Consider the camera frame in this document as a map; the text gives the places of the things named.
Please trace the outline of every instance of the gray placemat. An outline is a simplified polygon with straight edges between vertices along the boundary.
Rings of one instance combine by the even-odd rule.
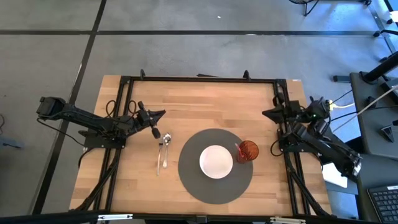
[[[178,160],[178,173],[186,190],[196,199],[205,203],[223,204],[232,202],[243,194],[250,184],[253,163],[236,162],[235,143],[242,140],[229,131],[206,129],[194,134],[182,148]],[[225,147],[233,157],[231,172],[222,179],[212,179],[200,169],[199,157],[208,146]]]

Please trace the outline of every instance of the gray floor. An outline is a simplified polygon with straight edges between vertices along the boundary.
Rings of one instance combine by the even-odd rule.
[[[90,30],[99,4],[100,0],[0,0],[0,29]],[[382,19],[388,18],[382,0],[374,1],[373,7]],[[369,9],[356,2],[322,1],[303,17],[302,7],[287,0],[108,0],[99,29],[375,31],[377,25]],[[35,121],[39,98],[68,98],[87,40],[84,35],[0,35],[4,136],[25,143],[21,150],[0,151],[0,216],[29,213],[55,136]],[[333,83],[331,76],[371,70],[390,53],[382,37],[365,36],[97,36],[76,105],[93,111],[103,75],[138,75],[142,68],[148,76],[221,77],[241,77],[248,69],[253,78],[301,79],[308,97],[335,99],[350,85]],[[349,95],[339,105],[352,102]],[[352,111],[354,107],[336,110],[332,117]],[[343,121],[333,123],[332,129]],[[79,129],[70,125],[68,133],[82,141]],[[337,135],[344,141],[359,136],[358,122]],[[44,212],[68,210],[80,154],[81,147],[66,138]],[[330,200],[340,217],[358,215],[341,206],[353,203],[352,197],[331,192]]]

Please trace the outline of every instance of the wooden tabletop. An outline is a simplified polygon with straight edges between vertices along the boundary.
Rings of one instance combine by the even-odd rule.
[[[105,116],[105,104],[116,99],[120,76],[106,75],[99,91],[95,114]],[[291,100],[306,105],[299,80],[288,80]],[[147,110],[166,110],[159,131],[171,133],[169,167],[156,176],[158,141],[150,128],[127,139],[122,150],[111,211],[131,213],[175,213],[209,215],[292,215],[286,169],[282,156],[269,148],[277,139],[277,125],[261,114],[273,108],[271,84],[207,82],[134,82],[132,100],[143,101]],[[236,200],[212,205],[192,197],[178,176],[183,145],[195,133],[221,128],[259,146],[253,161],[248,189]],[[320,163],[312,154],[301,153],[305,183],[318,203],[331,212]],[[79,206],[98,182],[104,149],[87,154],[80,166],[70,208]],[[103,192],[104,207],[107,186]],[[299,211],[303,211],[298,188]]]

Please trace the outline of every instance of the red glass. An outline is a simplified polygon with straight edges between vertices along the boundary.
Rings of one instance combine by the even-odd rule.
[[[247,161],[252,161],[259,155],[259,148],[256,143],[252,141],[243,141],[239,145],[240,150],[236,155],[236,160],[238,163],[245,163]]]

